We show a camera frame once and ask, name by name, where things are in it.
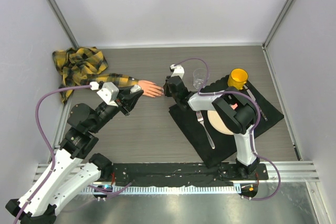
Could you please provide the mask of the white nail polish bottle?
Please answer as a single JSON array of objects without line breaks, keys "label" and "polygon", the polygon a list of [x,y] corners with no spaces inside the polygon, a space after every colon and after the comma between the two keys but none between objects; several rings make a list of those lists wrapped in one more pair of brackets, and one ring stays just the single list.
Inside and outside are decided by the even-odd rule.
[{"label": "white nail polish bottle", "polygon": [[139,85],[134,85],[131,89],[130,89],[130,93],[136,93],[142,91],[141,87]]}]

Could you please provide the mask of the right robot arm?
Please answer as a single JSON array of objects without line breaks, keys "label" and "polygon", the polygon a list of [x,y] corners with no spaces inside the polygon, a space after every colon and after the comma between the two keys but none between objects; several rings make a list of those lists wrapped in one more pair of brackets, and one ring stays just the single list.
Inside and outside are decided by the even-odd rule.
[{"label": "right robot arm", "polygon": [[254,129],[260,121],[260,111],[252,98],[234,87],[213,93],[191,92],[179,76],[166,77],[164,92],[183,110],[217,112],[234,134],[239,177],[250,179],[255,175],[260,158],[255,150]]}]

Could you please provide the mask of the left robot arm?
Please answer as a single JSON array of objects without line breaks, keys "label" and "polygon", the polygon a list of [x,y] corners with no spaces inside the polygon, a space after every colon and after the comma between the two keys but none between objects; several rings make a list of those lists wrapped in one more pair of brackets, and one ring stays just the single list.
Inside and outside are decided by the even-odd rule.
[{"label": "left robot arm", "polygon": [[91,82],[83,88],[95,90],[103,102],[96,108],[81,103],[73,107],[66,133],[57,151],[50,149],[49,166],[32,188],[19,199],[11,199],[6,209],[14,223],[54,223],[64,207],[93,182],[107,181],[112,163],[94,154],[77,174],[70,173],[88,156],[98,142],[98,133],[116,114],[129,115],[143,94],[139,85],[118,89],[112,82]]}]

